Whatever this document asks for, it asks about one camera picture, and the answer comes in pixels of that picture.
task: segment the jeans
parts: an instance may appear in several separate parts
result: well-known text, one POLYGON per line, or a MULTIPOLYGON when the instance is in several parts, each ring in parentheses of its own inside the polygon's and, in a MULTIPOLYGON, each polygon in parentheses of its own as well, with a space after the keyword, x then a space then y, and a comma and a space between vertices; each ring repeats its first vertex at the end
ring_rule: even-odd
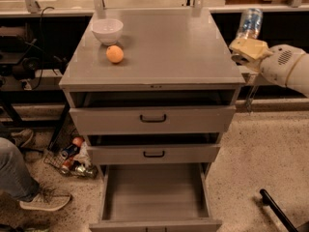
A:
POLYGON ((31 202, 39 192, 19 149, 9 140, 11 134, 0 123, 0 189, 12 198, 31 202))

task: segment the vent grille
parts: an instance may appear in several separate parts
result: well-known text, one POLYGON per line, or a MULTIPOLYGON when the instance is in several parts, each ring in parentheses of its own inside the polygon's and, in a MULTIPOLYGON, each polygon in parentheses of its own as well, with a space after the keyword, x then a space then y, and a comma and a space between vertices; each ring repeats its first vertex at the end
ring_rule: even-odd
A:
POLYGON ((285 50, 281 53, 280 57, 278 58, 279 65, 285 65, 289 62, 290 58, 292 57, 292 52, 290 50, 285 50))

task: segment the person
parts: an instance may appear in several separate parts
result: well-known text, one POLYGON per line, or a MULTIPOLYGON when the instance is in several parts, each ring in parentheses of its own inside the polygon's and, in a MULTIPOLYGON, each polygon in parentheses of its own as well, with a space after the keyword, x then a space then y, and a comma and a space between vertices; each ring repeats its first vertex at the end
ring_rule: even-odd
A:
POLYGON ((66 206, 71 196, 67 191, 44 187, 31 175, 18 149, 32 141, 30 129, 12 132, 0 123, 0 189, 18 200, 25 210, 53 212, 66 206))

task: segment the concrete floor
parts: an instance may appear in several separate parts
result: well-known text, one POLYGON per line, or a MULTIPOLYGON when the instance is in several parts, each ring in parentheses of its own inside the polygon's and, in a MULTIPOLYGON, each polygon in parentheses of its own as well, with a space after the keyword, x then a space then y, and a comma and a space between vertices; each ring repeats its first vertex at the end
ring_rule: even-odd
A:
MULTIPOLYGON (((287 217, 299 226, 309 220, 309 101, 253 102, 253 112, 238 112, 222 138, 222 147, 206 180, 212 216, 221 219, 219 232, 286 231, 269 207, 261 202, 266 189, 287 217)), ((44 149, 52 130, 36 130, 34 148, 44 149)), ((66 122, 60 141, 70 141, 66 122)), ((86 232, 98 221, 103 182, 64 177, 44 157, 27 163, 42 183, 72 193, 71 203, 55 212, 23 211, 6 193, 0 195, 0 222, 18 226, 49 223, 52 232, 86 232)))

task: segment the orange fruit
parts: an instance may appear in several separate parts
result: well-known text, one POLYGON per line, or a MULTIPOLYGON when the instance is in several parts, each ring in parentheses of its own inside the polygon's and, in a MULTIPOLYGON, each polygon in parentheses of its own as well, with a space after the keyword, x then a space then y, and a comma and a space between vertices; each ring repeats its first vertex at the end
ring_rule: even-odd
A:
POLYGON ((111 45, 107 47, 106 57, 110 62, 117 64, 124 59, 124 52, 120 47, 111 45))
POLYGON ((84 138, 82 138, 81 136, 76 136, 71 143, 76 145, 77 147, 80 147, 83 141, 84 141, 84 138))

